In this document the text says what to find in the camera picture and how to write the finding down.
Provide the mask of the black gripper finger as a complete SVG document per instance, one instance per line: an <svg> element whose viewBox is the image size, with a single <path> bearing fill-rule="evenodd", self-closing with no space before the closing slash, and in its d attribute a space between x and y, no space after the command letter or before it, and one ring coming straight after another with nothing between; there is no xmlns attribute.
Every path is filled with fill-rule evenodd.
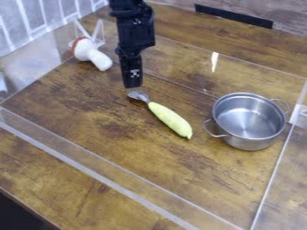
<svg viewBox="0 0 307 230"><path fill-rule="evenodd" d="M126 88L136 88L143 84L142 57L122 57L122 72Z"/></svg>
<svg viewBox="0 0 307 230"><path fill-rule="evenodd" d="M124 80L124 54L123 54L123 51L122 51L122 49L119 47L115 49L115 53L116 53L118 58L119 58L119 64L120 64L120 69L122 69L122 77L123 77L123 82L124 82L124 85L126 85L126 80Z"/></svg>

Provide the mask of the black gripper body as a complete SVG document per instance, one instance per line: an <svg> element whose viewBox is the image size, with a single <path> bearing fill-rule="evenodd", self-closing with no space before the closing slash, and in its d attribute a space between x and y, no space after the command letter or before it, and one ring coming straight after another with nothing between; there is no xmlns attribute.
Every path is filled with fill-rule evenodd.
<svg viewBox="0 0 307 230"><path fill-rule="evenodd" d="M144 0L109 0L111 16L116 18L119 52L128 58L152 47L155 41L155 14Z"/></svg>

